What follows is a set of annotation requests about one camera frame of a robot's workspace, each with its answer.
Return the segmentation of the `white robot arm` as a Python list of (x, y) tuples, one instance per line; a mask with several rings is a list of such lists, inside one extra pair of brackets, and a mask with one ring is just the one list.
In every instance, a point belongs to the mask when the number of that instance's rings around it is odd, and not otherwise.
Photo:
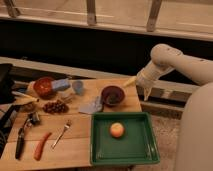
[(213, 60), (185, 55), (167, 44), (155, 45), (150, 57), (124, 86), (142, 87), (148, 99), (154, 83), (173, 70), (200, 85), (182, 114), (174, 171), (213, 171)]

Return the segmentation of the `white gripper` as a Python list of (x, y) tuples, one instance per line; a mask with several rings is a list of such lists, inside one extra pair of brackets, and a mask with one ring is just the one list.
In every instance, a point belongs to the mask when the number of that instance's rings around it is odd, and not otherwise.
[(123, 87), (131, 84), (136, 84), (144, 88), (144, 101), (147, 101), (151, 94), (151, 87), (161, 77), (173, 71), (170, 66), (159, 66), (150, 61), (144, 68), (142, 68), (136, 76), (130, 77)]

